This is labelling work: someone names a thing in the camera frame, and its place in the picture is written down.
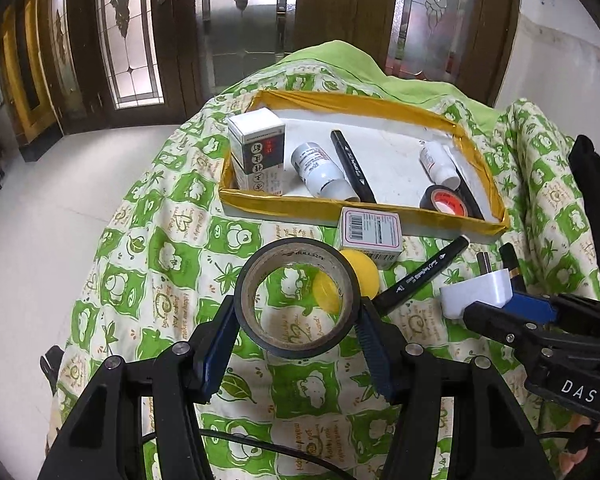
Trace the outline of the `person right hand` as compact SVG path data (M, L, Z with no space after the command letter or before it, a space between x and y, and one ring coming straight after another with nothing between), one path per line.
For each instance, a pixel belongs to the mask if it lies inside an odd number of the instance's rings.
M580 427L588 427L594 432L600 432L600 423L592 422L591 419L584 416L574 416L569 423L569 431L578 432ZM588 454L591 454L596 448L600 447L600 438L593 439L584 436L584 440L578 443L568 441L564 450L559 454L559 479L565 479L580 463L582 463Z

